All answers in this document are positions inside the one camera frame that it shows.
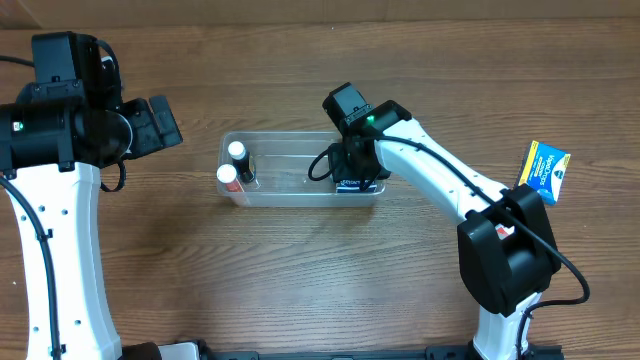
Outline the orange tablet tube white cap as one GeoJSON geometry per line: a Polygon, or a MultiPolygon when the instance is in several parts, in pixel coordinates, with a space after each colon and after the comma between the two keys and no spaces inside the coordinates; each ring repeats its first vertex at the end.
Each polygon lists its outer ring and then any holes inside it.
{"type": "Polygon", "coordinates": [[[239,180],[237,169],[231,164],[221,165],[216,172],[218,182],[230,193],[242,193],[244,186],[239,180]]]}

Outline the dark bottle white cap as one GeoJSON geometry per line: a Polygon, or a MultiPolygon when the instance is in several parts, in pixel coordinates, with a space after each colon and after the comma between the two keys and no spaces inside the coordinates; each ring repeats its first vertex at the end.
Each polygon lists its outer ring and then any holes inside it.
{"type": "Polygon", "coordinates": [[[253,182],[256,178],[255,166],[253,158],[245,145],[240,141],[233,141],[228,145],[227,150],[240,180],[243,183],[253,182]]]}

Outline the clear plastic container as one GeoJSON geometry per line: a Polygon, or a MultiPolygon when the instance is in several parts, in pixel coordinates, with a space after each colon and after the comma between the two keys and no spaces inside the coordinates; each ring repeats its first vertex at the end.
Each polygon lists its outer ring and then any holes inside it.
{"type": "Polygon", "coordinates": [[[329,178],[308,178],[312,161],[331,144],[341,140],[338,132],[323,131],[233,131],[221,140],[219,165],[232,162],[228,146],[241,142],[249,151],[256,179],[231,192],[221,182],[218,192],[244,207],[369,207],[385,192],[378,180],[369,190],[339,192],[329,178]]]}

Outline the blue VapoDrops cough box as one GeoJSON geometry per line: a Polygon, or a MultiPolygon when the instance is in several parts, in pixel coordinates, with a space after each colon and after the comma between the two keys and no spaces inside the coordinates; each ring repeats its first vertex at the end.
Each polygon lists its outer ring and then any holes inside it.
{"type": "Polygon", "coordinates": [[[533,140],[525,151],[516,185],[528,185],[544,203],[555,205],[570,159],[570,153],[533,140]]]}

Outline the red ActiFast medicine box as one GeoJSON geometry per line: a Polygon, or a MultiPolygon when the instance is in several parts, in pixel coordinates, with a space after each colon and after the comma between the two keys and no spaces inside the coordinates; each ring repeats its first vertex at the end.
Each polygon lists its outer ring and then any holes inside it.
{"type": "Polygon", "coordinates": [[[495,226],[496,233],[500,239],[505,239],[506,237],[512,235],[515,231],[515,227],[506,227],[502,224],[498,224],[495,226]]]}

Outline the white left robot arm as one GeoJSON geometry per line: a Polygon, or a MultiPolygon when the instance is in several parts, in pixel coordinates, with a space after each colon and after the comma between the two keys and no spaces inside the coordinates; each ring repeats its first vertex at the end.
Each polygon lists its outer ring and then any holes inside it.
{"type": "Polygon", "coordinates": [[[87,34],[40,34],[35,72],[1,108],[1,184],[19,228],[31,359],[157,359],[125,346],[106,297],[98,234],[101,172],[183,140],[167,99],[124,101],[118,60],[87,34]]]}

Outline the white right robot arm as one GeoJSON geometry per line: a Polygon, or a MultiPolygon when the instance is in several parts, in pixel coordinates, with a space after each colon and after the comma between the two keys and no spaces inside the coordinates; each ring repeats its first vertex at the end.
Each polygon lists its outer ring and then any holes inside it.
{"type": "Polygon", "coordinates": [[[389,100],[369,104],[350,83],[322,107],[342,136],[328,149],[330,177],[367,190],[396,174],[419,189],[456,227],[460,275],[479,305],[466,345],[430,346],[428,359],[561,359],[559,346],[527,339],[532,307],[559,270],[557,248],[540,196],[465,165],[431,138],[412,114],[389,100]]]}

